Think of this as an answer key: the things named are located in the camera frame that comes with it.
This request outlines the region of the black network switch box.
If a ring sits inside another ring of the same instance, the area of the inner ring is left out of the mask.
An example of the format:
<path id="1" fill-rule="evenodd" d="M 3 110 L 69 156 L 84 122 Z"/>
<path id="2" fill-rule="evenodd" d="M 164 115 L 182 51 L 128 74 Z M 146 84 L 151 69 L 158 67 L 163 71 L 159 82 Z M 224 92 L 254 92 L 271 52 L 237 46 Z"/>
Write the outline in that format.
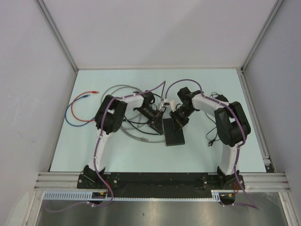
<path id="1" fill-rule="evenodd" d="M 166 146 L 184 145 L 185 138 L 183 131 L 175 132 L 173 120 L 171 118 L 163 119 L 163 129 Z"/>

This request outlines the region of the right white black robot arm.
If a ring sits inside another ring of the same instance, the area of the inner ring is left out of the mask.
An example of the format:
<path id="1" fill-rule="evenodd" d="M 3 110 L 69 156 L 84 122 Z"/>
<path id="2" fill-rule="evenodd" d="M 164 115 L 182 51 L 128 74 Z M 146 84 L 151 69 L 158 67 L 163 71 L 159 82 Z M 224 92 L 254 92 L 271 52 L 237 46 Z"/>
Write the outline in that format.
<path id="1" fill-rule="evenodd" d="M 201 90 L 191 92 L 187 87 L 177 93 L 182 105 L 172 107 L 169 113 L 175 132 L 181 130 L 189 122 L 189 116 L 196 111 L 203 111 L 215 118 L 217 135 L 222 146 L 222 160 L 217 167 L 217 184 L 228 189 L 238 180 L 238 160 L 241 147 L 246 143 L 251 127 L 242 108 L 235 101 L 229 103 L 210 96 Z"/>

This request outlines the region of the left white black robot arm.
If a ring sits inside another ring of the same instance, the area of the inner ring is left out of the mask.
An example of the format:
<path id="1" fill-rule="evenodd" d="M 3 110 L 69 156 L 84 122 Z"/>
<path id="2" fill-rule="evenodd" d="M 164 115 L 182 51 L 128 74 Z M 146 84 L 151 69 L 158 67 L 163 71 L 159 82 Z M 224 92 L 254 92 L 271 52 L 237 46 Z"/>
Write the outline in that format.
<path id="1" fill-rule="evenodd" d="M 103 185 L 102 174 L 106 168 L 106 142 L 121 128 L 127 110 L 138 111 L 142 114 L 147 119 L 146 124 L 155 131 L 151 133 L 152 135 L 163 135 L 163 112 L 151 107 L 154 98 L 154 94 L 149 90 L 142 93 L 135 92 L 125 97 L 107 95 L 104 98 L 95 115 L 98 139 L 93 157 L 83 169 L 84 177 L 93 188 Z"/>

